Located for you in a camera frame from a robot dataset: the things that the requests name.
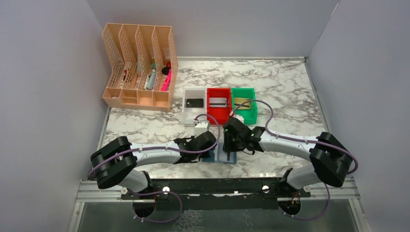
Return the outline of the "blue leather card holder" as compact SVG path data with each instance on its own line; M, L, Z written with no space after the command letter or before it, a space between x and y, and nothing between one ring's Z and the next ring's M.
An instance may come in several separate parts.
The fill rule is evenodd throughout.
M236 164L237 155L236 152L227 153L223 151L223 143L218 142L218 145L211 151L209 151L209 157L201 159L201 162L211 163L228 163Z

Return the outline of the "green plastic bin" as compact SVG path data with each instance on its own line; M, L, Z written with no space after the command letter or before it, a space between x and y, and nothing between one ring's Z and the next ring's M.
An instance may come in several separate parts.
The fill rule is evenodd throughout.
M247 98L247 99L256 99L255 97L255 90L254 88L231 88L231 96L232 96L232 109L234 107L234 98ZM236 110L235 114L241 115L245 120L245 125L255 124L257 122L258 116L258 108L257 102L252 101L251 108L249 110Z

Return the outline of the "red plastic bin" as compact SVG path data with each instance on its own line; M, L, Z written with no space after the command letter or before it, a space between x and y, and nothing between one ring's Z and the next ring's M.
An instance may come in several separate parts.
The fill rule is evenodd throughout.
M232 96L230 88L208 88L206 99L207 114L213 116L220 125L223 125L229 117L232 111ZM211 98L223 98L226 99L225 107L213 107L211 105Z

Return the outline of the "white plastic bin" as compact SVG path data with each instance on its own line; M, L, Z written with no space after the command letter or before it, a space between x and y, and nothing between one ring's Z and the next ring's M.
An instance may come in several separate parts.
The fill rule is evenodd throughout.
M206 88L185 88L183 90L183 101L182 101L182 113L181 113L181 123L183 125L192 125L193 119L199 114L205 114L206 109L206 99L207 99L207 89ZM186 108L186 99L204 99L203 108Z

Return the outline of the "silver credit card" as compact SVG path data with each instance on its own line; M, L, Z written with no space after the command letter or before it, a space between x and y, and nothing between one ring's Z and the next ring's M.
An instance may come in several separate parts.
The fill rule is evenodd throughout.
M209 98L208 102L211 108L226 108L228 105L226 98Z

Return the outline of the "peach plastic file organizer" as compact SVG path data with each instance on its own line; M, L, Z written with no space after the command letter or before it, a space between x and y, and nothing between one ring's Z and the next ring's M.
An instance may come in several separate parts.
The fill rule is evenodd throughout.
M112 108L170 111L177 80L178 60L171 26L106 24L103 41L111 64L111 76L102 98ZM153 90L145 82L156 64L157 77ZM172 70L166 91L161 70Z

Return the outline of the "grey credit card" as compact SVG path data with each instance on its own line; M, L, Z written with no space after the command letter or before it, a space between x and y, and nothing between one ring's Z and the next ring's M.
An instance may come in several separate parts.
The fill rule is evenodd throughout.
M236 160L237 160L237 155L236 152L224 152L224 151L220 151L218 152L218 162L221 163L230 163L230 164L236 164Z

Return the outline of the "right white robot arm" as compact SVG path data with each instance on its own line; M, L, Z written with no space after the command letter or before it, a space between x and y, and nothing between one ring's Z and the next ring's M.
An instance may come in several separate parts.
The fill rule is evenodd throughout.
M291 192L320 182L341 187L353 162L328 132L317 137L269 133L265 127L250 129L235 117L225 122L223 130L224 151L278 152L310 161L309 165L288 169L281 178L280 188Z

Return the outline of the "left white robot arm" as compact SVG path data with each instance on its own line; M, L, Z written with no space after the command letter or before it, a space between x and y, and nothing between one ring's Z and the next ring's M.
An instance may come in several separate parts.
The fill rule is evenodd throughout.
M157 163L195 163L206 158L218 143L219 137L206 131L190 138L177 138L165 144L132 145L120 136L90 157L90 177L95 177L98 188L121 186L135 193L152 188L149 174L136 167Z

